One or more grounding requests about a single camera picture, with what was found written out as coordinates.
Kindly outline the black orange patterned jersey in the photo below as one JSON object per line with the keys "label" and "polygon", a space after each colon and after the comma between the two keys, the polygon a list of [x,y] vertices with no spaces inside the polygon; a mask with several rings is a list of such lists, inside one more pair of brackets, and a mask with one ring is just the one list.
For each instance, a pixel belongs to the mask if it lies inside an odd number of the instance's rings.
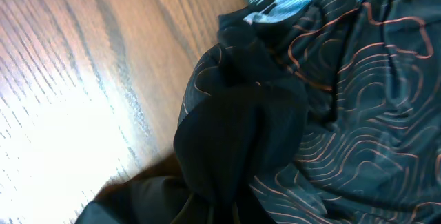
{"label": "black orange patterned jersey", "polygon": [[221,16],[174,149],[175,223],[439,223],[440,0]]}

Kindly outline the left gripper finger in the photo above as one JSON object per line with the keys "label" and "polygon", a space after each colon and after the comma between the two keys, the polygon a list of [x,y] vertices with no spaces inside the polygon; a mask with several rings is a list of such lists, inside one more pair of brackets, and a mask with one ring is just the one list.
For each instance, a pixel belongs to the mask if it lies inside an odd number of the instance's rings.
{"label": "left gripper finger", "polygon": [[88,203],[80,224],[171,223],[190,197],[183,180],[160,176],[135,180]]}

